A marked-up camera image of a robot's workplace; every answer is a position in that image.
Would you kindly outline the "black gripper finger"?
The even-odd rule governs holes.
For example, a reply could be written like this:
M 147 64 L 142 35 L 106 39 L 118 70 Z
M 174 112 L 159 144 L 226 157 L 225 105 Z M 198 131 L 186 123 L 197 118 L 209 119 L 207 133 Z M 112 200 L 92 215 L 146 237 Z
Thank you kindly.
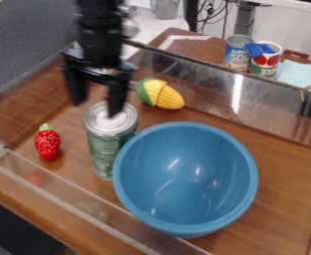
M 110 82 L 110 92 L 107 97 L 110 117 L 119 114 L 126 105 L 130 92 L 130 81 L 127 79 L 112 80 Z
M 64 78 L 71 96 L 71 103 L 74 106 L 79 106 L 88 99 L 88 81 L 83 74 L 71 68 L 64 69 Z

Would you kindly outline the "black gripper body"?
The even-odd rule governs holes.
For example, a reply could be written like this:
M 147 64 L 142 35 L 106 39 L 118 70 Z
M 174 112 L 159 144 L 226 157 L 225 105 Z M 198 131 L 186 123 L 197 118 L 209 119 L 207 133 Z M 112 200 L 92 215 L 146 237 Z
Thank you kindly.
M 63 51 L 64 77 L 68 85 L 95 82 L 126 85 L 134 65 L 122 59 L 124 31 L 122 28 L 82 28 L 79 47 Z

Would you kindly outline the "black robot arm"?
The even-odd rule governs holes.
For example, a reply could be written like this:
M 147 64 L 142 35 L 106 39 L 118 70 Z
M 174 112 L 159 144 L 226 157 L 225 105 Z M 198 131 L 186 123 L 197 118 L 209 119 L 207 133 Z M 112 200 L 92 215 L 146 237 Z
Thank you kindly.
M 79 48 L 67 48 L 64 78 L 74 106 L 88 99 L 88 82 L 110 88 L 107 104 L 110 117 L 123 111 L 132 72 L 136 67 L 122 59 L 124 0 L 78 0 L 80 9 Z

